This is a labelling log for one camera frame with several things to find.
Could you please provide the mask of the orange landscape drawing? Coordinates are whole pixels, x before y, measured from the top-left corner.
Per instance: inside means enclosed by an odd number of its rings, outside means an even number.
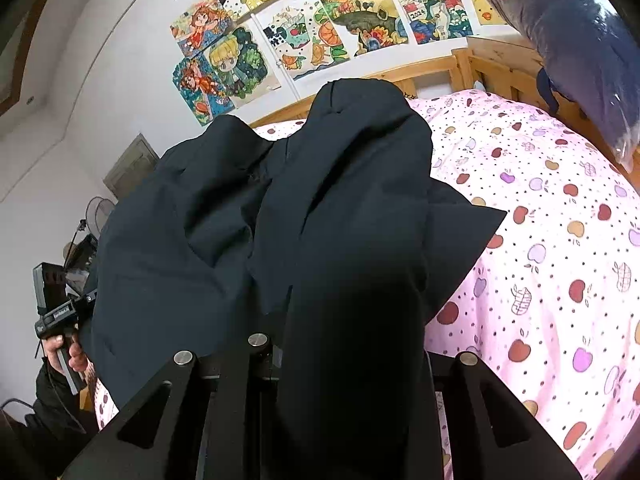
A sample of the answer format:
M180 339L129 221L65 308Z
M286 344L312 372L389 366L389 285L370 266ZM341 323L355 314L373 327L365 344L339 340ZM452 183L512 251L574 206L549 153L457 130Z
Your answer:
M408 35L393 0L320 0L332 24L348 34L355 56L408 42Z

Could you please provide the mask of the blond boy drawing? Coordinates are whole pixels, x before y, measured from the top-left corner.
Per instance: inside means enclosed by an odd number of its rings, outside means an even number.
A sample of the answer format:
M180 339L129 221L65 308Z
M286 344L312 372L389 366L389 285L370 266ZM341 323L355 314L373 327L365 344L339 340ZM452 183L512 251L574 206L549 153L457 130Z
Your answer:
M204 51L235 108L281 88L252 32L238 26Z

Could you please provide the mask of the plastic bag of clothes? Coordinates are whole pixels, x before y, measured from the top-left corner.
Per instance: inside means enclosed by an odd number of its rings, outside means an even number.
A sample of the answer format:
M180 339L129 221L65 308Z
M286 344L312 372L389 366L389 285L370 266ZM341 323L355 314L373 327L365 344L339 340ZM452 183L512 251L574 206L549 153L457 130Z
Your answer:
M488 0L544 61L538 89L577 103L627 171L639 147L639 45L608 0Z

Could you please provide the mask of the orange-haired girl drawing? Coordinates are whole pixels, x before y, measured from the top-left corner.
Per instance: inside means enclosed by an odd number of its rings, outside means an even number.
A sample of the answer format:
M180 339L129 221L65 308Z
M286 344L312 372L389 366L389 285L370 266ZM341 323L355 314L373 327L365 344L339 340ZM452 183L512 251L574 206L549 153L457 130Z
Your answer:
M223 37L232 24L219 0L198 0L170 24L170 31L182 55L194 58Z

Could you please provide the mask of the large black garment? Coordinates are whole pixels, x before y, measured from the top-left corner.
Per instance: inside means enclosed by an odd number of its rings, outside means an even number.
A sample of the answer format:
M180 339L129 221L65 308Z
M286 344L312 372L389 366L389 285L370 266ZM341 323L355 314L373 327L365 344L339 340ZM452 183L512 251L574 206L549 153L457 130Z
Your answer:
M277 462L295 479L402 479L424 328L497 232L431 175L427 122L376 79L322 87L270 142L215 119L112 211L80 340L124 406L180 350L254 333L283 352Z

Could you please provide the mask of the mermaid girl drawing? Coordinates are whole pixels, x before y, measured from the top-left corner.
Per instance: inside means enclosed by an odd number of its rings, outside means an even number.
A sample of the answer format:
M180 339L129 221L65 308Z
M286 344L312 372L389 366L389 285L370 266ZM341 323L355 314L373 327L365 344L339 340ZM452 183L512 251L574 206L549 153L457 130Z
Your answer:
M227 87L202 54L183 58L172 72L172 82L201 126L234 109Z

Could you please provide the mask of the yellow chick drawing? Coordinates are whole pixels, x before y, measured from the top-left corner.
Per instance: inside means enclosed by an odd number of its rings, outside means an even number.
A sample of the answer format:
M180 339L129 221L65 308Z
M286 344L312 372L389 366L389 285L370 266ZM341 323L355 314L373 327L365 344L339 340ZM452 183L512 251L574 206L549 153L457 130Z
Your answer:
M488 0L472 0L475 13L481 25L505 25L506 21L491 6Z

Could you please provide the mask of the grey wall panel door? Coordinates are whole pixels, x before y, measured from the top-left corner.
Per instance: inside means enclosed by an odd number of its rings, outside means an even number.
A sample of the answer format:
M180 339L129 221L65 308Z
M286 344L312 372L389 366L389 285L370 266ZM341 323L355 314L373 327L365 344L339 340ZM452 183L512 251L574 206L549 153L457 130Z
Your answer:
M118 200L122 200L152 174L159 160L144 135L139 133L119 156L103 183Z

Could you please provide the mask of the wooden bed frame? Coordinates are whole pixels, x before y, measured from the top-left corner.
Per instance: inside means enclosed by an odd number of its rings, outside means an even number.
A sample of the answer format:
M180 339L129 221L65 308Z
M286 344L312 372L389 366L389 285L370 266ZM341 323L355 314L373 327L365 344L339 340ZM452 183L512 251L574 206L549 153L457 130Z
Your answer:
M452 49L451 52L356 77L386 80L407 96L417 96L416 81L420 77L446 74L453 92L472 89L473 84L484 84L489 93L551 112L551 105L537 90L536 75L542 69L542 59L533 48L506 40L472 37L466 47ZM629 172L614 160L600 132L577 103L570 102L558 92L553 92L552 96L559 103L554 116L591 142L639 193L639 148L634 152L634 166ZM262 115L250 125L255 128L272 122L306 118L313 100L314 94L305 96L280 110Z

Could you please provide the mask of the oranges and cup drawing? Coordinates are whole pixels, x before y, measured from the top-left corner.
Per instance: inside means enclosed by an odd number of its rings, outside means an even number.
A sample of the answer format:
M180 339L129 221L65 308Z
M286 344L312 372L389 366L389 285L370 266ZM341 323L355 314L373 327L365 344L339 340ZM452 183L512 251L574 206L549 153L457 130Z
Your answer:
M350 59L320 0L279 0L256 18L278 64L294 80Z

